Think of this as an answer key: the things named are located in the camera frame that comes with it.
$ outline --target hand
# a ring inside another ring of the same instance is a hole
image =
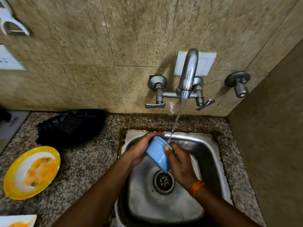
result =
[[[164,147],[164,152],[169,159],[172,175],[174,179],[187,191],[190,191],[192,185],[198,181],[191,164],[191,157],[188,151],[183,150],[175,142]]]
[[[154,136],[163,137],[164,134],[156,131],[150,131],[142,136],[138,142],[132,145],[130,149],[125,152],[129,154],[132,161],[132,166],[136,166],[142,162],[145,157],[144,152],[146,151],[149,141]]]

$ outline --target person's left arm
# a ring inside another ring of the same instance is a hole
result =
[[[148,132],[121,155],[108,171],[52,225],[52,227],[103,226],[131,169],[144,158],[149,140],[162,133]]]

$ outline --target sink basin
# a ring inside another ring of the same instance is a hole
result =
[[[128,130],[121,154],[146,131]],[[170,132],[165,133],[168,141]],[[196,176],[217,196],[232,204],[219,149],[212,135],[174,133],[172,141],[191,154]],[[133,168],[115,204],[117,226],[214,226],[203,208],[172,177],[146,156]]]

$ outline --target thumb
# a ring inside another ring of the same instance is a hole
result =
[[[168,145],[164,146],[164,153],[165,155],[167,156],[168,160],[169,160],[169,163],[171,165],[174,165],[174,164],[178,164],[179,161],[178,159],[176,158],[174,152],[172,149],[169,148]]]

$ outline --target sink drain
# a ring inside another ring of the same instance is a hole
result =
[[[163,172],[162,170],[159,170],[154,175],[154,188],[156,191],[160,194],[167,195],[169,194],[174,186],[175,186],[175,180],[170,172],[167,174]]]

